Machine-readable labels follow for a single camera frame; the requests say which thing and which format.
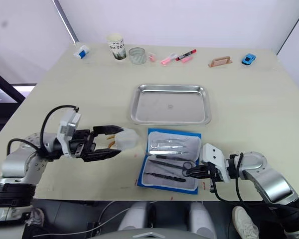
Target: metal tray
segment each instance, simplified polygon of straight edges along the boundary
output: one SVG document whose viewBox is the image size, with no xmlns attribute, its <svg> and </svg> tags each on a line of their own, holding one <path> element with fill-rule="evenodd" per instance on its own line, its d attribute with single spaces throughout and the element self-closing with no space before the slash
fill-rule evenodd
<svg viewBox="0 0 299 239">
<path fill-rule="evenodd" d="M 140 85 L 131 119 L 137 124 L 206 125 L 211 120 L 208 94 L 202 86 Z"/>
</svg>

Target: red marker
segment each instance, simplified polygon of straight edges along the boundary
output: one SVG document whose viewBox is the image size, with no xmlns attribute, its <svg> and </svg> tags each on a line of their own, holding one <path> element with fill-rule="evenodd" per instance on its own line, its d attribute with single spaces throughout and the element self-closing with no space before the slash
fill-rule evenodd
<svg viewBox="0 0 299 239">
<path fill-rule="evenodd" d="M 195 53 L 196 51 L 197 51 L 197 50 L 194 49 L 194 50 L 192 50 L 192 51 L 190 51 L 190 52 L 187 52 L 187 53 L 185 53 L 184 55 L 181 55 L 181 56 L 177 57 L 177 58 L 175 59 L 175 61 L 179 61 L 180 59 L 183 59 L 183 58 L 185 58 L 186 56 L 189 56 L 189 55 Z"/>
</svg>

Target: scissors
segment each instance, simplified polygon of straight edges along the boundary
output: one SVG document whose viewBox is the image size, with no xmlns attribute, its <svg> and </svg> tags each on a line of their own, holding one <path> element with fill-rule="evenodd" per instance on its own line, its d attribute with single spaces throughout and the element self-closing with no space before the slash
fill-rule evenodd
<svg viewBox="0 0 299 239">
<path fill-rule="evenodd" d="M 166 167 L 181 169 L 184 177 L 189 177 L 189 176 L 186 175 L 186 171 L 193 167 L 193 165 L 190 162 L 184 162 L 183 166 L 178 166 L 178 165 L 175 165 L 175 164 L 165 163 L 165 162 L 161 162 L 161 161 L 158 161 L 158 160 L 150 159 L 149 161 L 152 162 L 152 163 L 156 163 L 156 164 L 166 166 Z"/>
</svg>

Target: pink eraser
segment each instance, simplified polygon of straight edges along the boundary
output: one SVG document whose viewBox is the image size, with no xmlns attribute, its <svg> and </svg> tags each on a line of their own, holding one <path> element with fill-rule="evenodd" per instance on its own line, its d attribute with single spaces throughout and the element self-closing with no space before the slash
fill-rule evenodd
<svg viewBox="0 0 299 239">
<path fill-rule="evenodd" d="M 170 57 L 165 58 L 164 60 L 161 61 L 161 64 L 166 65 L 167 63 L 169 63 L 171 61 Z"/>
<path fill-rule="evenodd" d="M 192 56 L 187 56 L 187 57 L 181 59 L 181 61 L 182 61 L 182 63 L 185 63 L 185 62 L 187 62 L 187 61 L 190 61 L 191 59 L 193 59 Z"/>
</svg>

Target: shoe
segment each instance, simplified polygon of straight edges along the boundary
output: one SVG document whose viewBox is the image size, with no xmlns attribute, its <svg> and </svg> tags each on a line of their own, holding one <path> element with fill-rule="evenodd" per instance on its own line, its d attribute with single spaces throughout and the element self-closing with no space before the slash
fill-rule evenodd
<svg viewBox="0 0 299 239">
<path fill-rule="evenodd" d="M 259 239 L 258 227 L 253 223 L 244 208 L 234 207 L 232 217 L 235 229 L 242 239 Z"/>
<path fill-rule="evenodd" d="M 25 221 L 25 223 L 30 225 L 37 225 L 43 227 L 44 224 L 44 213 L 40 208 L 32 208 L 30 218 Z"/>
</svg>

